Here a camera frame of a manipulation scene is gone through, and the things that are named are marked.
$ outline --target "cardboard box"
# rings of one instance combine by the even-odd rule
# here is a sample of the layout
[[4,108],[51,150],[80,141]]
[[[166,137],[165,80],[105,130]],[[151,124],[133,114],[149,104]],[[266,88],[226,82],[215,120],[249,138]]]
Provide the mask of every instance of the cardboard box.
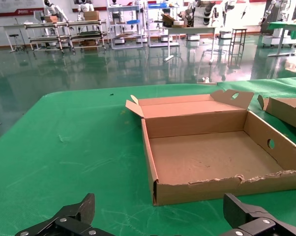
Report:
[[99,11],[86,11],[84,12],[85,21],[99,21]]
[[252,96],[219,90],[126,101],[142,118],[154,205],[296,189],[296,145],[247,111]]
[[57,23],[58,17],[57,16],[45,16],[44,20],[46,21],[46,23]]
[[296,128],[296,98],[263,98],[258,101],[264,111]]
[[[96,42],[94,40],[84,40],[82,42],[82,46],[84,47],[91,47],[91,46],[97,46]],[[84,48],[85,51],[95,51],[98,50],[97,47],[91,47],[91,48]]]
[[173,22],[176,21],[173,17],[171,17],[167,14],[161,13],[161,15],[162,15],[162,20],[166,23],[173,25]]

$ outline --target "white table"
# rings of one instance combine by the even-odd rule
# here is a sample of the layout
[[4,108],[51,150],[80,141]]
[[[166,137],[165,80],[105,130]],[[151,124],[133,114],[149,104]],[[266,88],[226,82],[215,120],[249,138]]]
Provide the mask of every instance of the white table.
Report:
[[[216,27],[188,27],[188,28],[166,28],[168,30],[168,35],[170,34],[198,34],[198,33],[213,33],[213,40],[211,46],[211,58],[209,64],[213,62],[213,46],[215,43],[215,31]],[[168,57],[163,61],[166,62],[172,59],[174,56],[170,54],[170,37],[168,37]]]
[[9,36],[7,34],[7,31],[8,30],[21,30],[21,29],[24,29],[25,28],[25,25],[24,24],[14,24],[14,25],[0,26],[0,27],[2,27],[4,29],[4,31],[5,31],[5,33],[6,33],[6,36],[7,36],[7,39],[8,39],[10,48],[11,48],[11,51],[10,52],[14,52],[15,50],[12,47],[12,44],[10,42]]

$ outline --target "table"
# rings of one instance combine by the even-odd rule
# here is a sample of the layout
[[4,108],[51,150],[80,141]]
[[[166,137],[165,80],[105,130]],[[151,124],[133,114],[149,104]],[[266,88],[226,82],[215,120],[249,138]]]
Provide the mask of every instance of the table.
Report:
[[290,35],[291,39],[296,39],[296,23],[287,23],[287,22],[271,22],[268,26],[268,30],[274,30],[274,29],[283,29],[278,45],[278,50],[276,54],[269,54],[269,57],[281,57],[281,56],[296,56],[296,53],[280,53],[281,47],[282,47],[282,41],[284,39],[284,34],[286,30],[291,30],[292,33]]
[[[157,85],[51,93],[0,138],[0,236],[52,217],[96,195],[93,226],[118,236],[216,236],[230,229],[222,200],[151,205],[140,118],[125,100],[211,93],[217,89],[296,96],[296,78]],[[296,143],[296,129],[250,109]],[[296,190],[240,197],[296,226]]]
[[8,39],[8,42],[9,42],[9,45],[10,45],[10,48],[11,48],[11,53],[14,52],[14,48],[12,47],[12,44],[10,42],[10,39],[9,39],[9,36],[7,34],[7,31],[8,30],[21,30],[21,29],[24,29],[25,28],[25,25],[24,24],[14,24],[14,25],[7,25],[7,26],[0,26],[4,29],[5,33],[6,33],[6,36],[7,36],[7,39]]
[[[168,35],[170,34],[198,34],[198,33],[213,33],[213,40],[211,46],[211,58],[209,64],[213,63],[213,46],[215,43],[215,30],[216,27],[188,27],[188,28],[166,28],[168,30]],[[163,61],[166,62],[172,59],[174,56],[170,54],[170,37],[168,37],[168,57]]]

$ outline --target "box handle hole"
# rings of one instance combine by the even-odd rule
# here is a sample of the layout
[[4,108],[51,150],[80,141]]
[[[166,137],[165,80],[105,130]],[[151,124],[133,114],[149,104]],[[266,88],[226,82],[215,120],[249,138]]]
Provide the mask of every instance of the box handle hole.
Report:
[[231,97],[231,100],[234,100],[234,99],[236,99],[236,98],[237,98],[237,96],[238,96],[238,92],[236,92],[235,94],[233,94],[233,96]]
[[274,149],[275,148],[275,142],[273,139],[268,139],[267,140],[267,146],[270,148],[270,149]]

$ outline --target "chair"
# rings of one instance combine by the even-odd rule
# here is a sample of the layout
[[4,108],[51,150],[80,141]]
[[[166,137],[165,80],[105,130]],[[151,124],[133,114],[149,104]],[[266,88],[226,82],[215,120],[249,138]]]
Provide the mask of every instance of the chair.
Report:
[[19,36],[18,34],[10,34],[9,35],[9,37],[13,37],[15,39],[15,43],[16,43],[16,45],[14,47],[14,50],[10,51],[11,53],[16,52],[16,51],[22,51],[24,49],[24,47],[18,45],[18,42],[17,42],[17,37],[18,36]]

